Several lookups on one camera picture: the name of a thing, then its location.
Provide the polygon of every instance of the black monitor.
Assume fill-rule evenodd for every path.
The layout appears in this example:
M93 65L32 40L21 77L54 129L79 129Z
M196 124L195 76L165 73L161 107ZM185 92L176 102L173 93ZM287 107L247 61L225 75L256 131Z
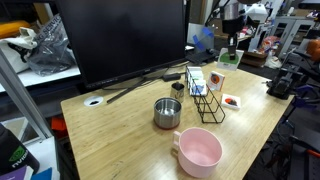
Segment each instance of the black monitor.
M87 88L185 61L183 0L57 0Z

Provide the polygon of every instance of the pink mug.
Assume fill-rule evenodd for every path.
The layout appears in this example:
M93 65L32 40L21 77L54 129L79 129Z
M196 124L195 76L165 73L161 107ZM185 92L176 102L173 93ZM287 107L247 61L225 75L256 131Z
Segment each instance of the pink mug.
M222 156L218 138L202 128L189 128L182 133L174 131L173 148L178 151L181 167L196 178L210 176Z

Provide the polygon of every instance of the metal cup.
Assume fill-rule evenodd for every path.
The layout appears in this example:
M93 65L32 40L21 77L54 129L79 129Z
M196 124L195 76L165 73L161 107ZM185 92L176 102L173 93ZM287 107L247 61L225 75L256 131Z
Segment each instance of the metal cup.
M171 85L170 97L177 99L180 103L184 99L184 85L176 82Z
M181 103L170 97L161 98L154 104L154 122L161 129L172 129L179 125Z

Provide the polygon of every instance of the black wire rack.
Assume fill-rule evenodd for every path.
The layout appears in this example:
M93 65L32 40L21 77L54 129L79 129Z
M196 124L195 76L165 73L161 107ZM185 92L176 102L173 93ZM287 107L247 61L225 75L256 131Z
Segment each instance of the black wire rack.
M195 78L191 76L188 66L186 66L185 78L202 123L222 123L226 114L209 86L207 84L204 85L205 87L197 85ZM200 93L203 91L203 88L206 88L207 93Z

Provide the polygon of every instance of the wooden table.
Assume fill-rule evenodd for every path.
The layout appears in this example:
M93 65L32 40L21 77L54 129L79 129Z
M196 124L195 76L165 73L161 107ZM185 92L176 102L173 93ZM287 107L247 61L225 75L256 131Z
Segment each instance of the wooden table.
M286 110L292 97L280 100L266 93L267 79L241 71L202 67L205 77L215 70L225 75L222 93L241 97L239 111L223 108L221 124L203 124L193 98L182 103L181 123L173 130L159 129L153 122L153 105L170 95L173 82L161 80L135 89L111 104L106 100L119 92L97 90L61 103L81 179L192 179L172 150L173 132L201 127L221 141L223 156L208 179L242 179ZM104 102L87 107L84 100L103 96Z

